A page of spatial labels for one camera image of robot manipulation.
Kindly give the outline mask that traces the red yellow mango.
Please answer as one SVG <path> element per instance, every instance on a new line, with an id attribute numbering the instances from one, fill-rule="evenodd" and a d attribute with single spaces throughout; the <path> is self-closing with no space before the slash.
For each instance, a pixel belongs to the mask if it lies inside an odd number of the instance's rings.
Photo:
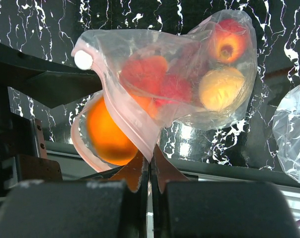
<path id="1" fill-rule="evenodd" d="M 209 54 L 222 63 L 233 63 L 242 56 L 249 41 L 249 31 L 232 18 L 215 25 L 209 39 Z"/>

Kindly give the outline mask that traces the yellow pink peach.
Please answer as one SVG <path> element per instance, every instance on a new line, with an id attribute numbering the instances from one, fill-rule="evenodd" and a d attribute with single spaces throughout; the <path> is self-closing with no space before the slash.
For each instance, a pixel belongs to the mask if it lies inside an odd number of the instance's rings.
<path id="1" fill-rule="evenodd" d="M 207 110 L 219 112 L 233 103 L 245 77 L 233 67 L 208 71 L 199 84 L 200 102 Z"/>

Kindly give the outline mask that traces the red apple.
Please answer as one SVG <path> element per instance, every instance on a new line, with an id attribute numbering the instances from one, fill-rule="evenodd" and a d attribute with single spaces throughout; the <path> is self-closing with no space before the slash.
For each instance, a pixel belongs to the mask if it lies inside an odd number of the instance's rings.
<path id="1" fill-rule="evenodd" d="M 120 81 L 157 95 L 167 69 L 168 63 L 163 56 L 129 59 L 120 72 Z"/>

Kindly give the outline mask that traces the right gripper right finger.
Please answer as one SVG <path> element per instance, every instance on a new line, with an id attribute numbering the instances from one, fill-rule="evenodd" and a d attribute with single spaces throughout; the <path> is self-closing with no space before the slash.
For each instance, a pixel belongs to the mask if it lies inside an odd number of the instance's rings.
<path id="1" fill-rule="evenodd" d="M 151 161 L 156 238 L 299 238 L 273 184 L 189 180 L 155 147 Z"/>

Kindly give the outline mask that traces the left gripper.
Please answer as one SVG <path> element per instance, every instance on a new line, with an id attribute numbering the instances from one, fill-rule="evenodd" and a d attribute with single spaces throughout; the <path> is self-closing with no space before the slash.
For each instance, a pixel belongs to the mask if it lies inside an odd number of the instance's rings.
<path id="1" fill-rule="evenodd" d="M 0 83 L 49 108 L 71 103 L 102 89 L 91 70 L 82 71 L 24 54 L 0 43 Z M 62 180 L 58 162 L 49 160 L 41 122 L 10 110 L 7 87 L 0 84 L 0 183 Z"/>

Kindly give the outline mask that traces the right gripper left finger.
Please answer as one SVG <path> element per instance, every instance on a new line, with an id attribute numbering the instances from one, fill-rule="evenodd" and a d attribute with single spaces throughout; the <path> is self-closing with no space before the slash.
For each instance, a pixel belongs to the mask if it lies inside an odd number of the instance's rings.
<path id="1" fill-rule="evenodd" d="M 144 238 L 148 162 L 108 179 L 20 182 L 0 206 L 0 238 Z"/>

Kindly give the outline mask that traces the pink zip top bag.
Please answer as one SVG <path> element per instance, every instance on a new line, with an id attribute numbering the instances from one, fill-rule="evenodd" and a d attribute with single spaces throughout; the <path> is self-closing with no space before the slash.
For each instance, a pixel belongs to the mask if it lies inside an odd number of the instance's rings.
<path id="1" fill-rule="evenodd" d="M 88 30 L 72 50 L 102 89 L 71 127 L 72 143 L 95 171 L 150 161 L 174 121 L 202 130 L 231 126 L 247 113 L 257 74 L 250 16 L 225 9 L 184 35 L 150 29 Z"/>

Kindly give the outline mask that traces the dark red pomegranate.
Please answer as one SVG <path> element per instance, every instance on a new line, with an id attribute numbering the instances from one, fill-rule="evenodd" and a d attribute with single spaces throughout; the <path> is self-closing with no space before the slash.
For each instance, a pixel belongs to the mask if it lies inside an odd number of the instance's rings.
<path id="1" fill-rule="evenodd" d="M 160 85 L 159 98 L 154 100 L 157 107 L 167 104 L 189 103 L 192 99 L 191 83 L 176 74 L 166 74 Z"/>

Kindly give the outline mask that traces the orange fruit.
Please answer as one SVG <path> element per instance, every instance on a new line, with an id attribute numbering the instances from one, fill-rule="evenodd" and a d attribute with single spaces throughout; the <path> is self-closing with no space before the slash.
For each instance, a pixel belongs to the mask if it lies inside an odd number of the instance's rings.
<path id="1" fill-rule="evenodd" d="M 137 147 L 113 121 L 103 97 L 89 109 L 86 124 L 90 140 L 104 161 L 123 166 L 136 155 Z"/>

